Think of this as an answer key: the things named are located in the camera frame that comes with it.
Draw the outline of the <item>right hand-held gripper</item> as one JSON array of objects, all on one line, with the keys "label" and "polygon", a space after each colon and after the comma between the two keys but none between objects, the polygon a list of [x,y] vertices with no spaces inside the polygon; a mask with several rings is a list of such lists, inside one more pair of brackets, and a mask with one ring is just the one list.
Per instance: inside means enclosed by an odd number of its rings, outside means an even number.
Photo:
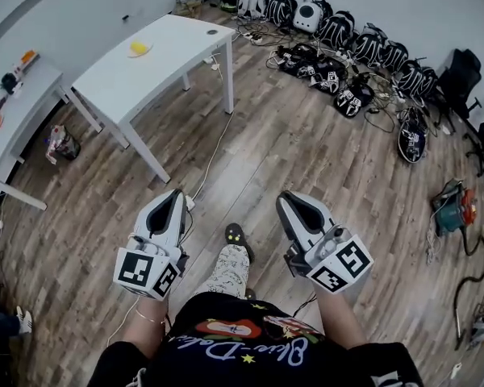
[{"label": "right hand-held gripper", "polygon": [[[329,209],[320,200],[305,193],[282,191],[276,209],[292,242],[285,261],[293,276],[307,278],[337,294],[358,282],[372,267],[373,258],[360,237],[340,224],[334,225]],[[320,232],[324,233],[310,243],[310,233]]]}]

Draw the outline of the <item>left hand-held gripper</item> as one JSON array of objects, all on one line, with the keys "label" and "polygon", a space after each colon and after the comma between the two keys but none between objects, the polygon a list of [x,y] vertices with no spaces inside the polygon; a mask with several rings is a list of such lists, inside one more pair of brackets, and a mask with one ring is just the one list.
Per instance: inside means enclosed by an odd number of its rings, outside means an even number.
[{"label": "left hand-held gripper", "polygon": [[189,259],[180,244],[185,229],[182,190],[154,198],[139,212],[126,246],[118,250],[113,282],[131,293],[165,300]]}]

